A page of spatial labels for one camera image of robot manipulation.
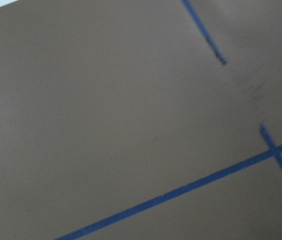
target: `gray surface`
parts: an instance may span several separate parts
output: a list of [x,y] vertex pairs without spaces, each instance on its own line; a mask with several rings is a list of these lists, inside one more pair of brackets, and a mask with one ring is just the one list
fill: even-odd
[[[0,239],[60,237],[256,155],[262,121],[282,143],[282,2],[194,5],[225,67],[180,1],[0,8]],[[281,240],[273,163],[86,239]]]

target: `floor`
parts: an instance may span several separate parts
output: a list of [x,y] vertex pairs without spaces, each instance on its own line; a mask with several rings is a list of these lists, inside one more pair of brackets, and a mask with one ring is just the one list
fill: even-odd
[[[282,1],[0,8],[0,239],[55,240],[282,145]],[[82,240],[282,240],[279,152]]]

